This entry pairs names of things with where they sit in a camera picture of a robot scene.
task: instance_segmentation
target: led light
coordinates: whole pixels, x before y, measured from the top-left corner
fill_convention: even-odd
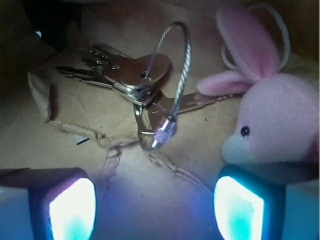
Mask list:
[[[225,240],[262,238],[264,200],[230,176],[221,177],[214,190],[214,211]]]
[[[49,204],[49,213],[55,240],[89,239],[96,215],[93,183],[87,178],[78,179]]]
[[[35,33],[36,33],[40,38],[42,38],[42,34],[41,34],[40,31],[35,31]]]

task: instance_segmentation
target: bunny eye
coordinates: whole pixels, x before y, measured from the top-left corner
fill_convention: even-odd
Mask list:
[[[250,129],[248,126],[244,126],[243,128],[241,128],[240,132],[241,132],[241,135],[246,138],[250,134]]]

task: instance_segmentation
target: pink ear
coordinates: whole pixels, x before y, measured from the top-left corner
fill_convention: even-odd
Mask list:
[[[247,9],[222,8],[217,26],[239,70],[255,82],[280,70],[277,48],[264,26]]]
[[[245,93],[252,85],[253,83],[240,72],[228,70],[203,78],[196,87],[203,95],[222,96]]]

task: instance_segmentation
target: pink plush bunny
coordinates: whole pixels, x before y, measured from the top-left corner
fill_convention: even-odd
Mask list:
[[[237,66],[206,77],[197,88],[208,96],[245,93],[235,132],[222,155],[229,163],[298,161],[319,152],[319,92],[306,81],[279,73],[277,48],[245,8],[228,6],[217,25]]]

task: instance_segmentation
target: wire key ring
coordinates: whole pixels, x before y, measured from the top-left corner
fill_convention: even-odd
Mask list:
[[[181,104],[181,99],[183,96],[183,92],[186,85],[186,80],[188,77],[190,64],[191,64],[191,45],[190,45],[190,34],[187,26],[181,22],[176,21],[172,23],[162,34],[149,63],[148,69],[145,74],[145,79],[149,79],[152,81],[152,65],[154,62],[154,59],[165,40],[168,33],[173,29],[174,27],[179,26],[183,30],[184,34],[184,63],[183,63],[183,69],[180,76],[180,80],[178,83],[178,88],[176,91],[176,95],[174,98],[174,103],[172,105],[171,111],[168,115],[163,115],[162,119],[159,121],[159,125],[156,127],[156,129],[147,129],[143,123],[142,115],[143,115],[143,106],[137,106],[133,105],[134,109],[134,115],[135,119],[137,121],[138,125],[138,137],[139,137],[139,143],[143,150],[145,151],[151,151],[155,148],[161,148],[175,133],[176,125],[177,125],[177,114],[178,110]],[[143,139],[144,136],[150,136],[152,137],[152,141],[149,143],[146,143]]]

